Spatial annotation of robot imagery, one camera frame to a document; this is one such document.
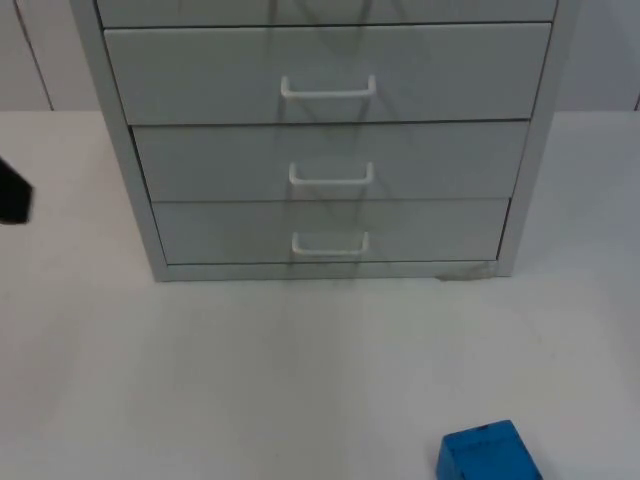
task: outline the drawer cabinet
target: drawer cabinet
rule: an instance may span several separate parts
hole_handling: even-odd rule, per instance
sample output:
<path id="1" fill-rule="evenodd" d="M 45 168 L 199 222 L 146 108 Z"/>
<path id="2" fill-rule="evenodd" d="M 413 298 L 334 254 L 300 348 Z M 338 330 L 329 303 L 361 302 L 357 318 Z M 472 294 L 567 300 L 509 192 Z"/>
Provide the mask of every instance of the drawer cabinet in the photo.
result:
<path id="1" fill-rule="evenodd" d="M 508 198 L 529 124 L 135 127 L 156 202 Z"/>
<path id="2" fill-rule="evenodd" d="M 119 30 L 132 125 L 528 119 L 548 24 Z"/>
<path id="3" fill-rule="evenodd" d="M 169 264 L 495 260 L 507 200 L 161 203 Z"/>
<path id="4" fill-rule="evenodd" d="M 107 27 L 550 21 L 556 0 L 98 0 Z"/>
<path id="5" fill-rule="evenodd" d="M 71 0 L 158 280 L 510 275 L 580 0 Z"/>

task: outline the white wall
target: white wall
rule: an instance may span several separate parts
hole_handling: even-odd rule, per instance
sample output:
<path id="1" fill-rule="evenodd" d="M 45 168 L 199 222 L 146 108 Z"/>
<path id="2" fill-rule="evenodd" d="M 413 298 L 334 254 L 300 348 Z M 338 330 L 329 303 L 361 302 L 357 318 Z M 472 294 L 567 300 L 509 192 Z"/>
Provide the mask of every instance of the white wall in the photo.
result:
<path id="1" fill-rule="evenodd" d="M 49 110 L 11 0 L 0 0 L 0 110 Z"/>
<path id="2" fill-rule="evenodd" d="M 559 110 L 630 110 L 640 95 L 640 0 L 583 0 Z"/>
<path id="3" fill-rule="evenodd" d="M 68 0 L 20 0 L 20 5 L 54 108 L 97 109 Z M 635 107 L 640 95 L 638 25 L 640 0 L 583 0 L 559 110 Z"/>
<path id="4" fill-rule="evenodd" d="M 54 110 L 97 110 L 68 0 L 18 0 L 18 5 Z"/>

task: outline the table surface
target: table surface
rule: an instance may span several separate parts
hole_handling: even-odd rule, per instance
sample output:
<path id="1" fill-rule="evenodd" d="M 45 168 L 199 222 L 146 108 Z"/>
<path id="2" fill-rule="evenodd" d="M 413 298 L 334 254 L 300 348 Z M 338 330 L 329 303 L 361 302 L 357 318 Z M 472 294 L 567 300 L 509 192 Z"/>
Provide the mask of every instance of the table surface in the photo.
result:
<path id="1" fill-rule="evenodd" d="M 560 114 L 516 276 L 155 284 L 96 113 L 0 114 L 0 475 L 431 479 L 512 419 L 545 479 L 640 477 L 640 115 Z"/>

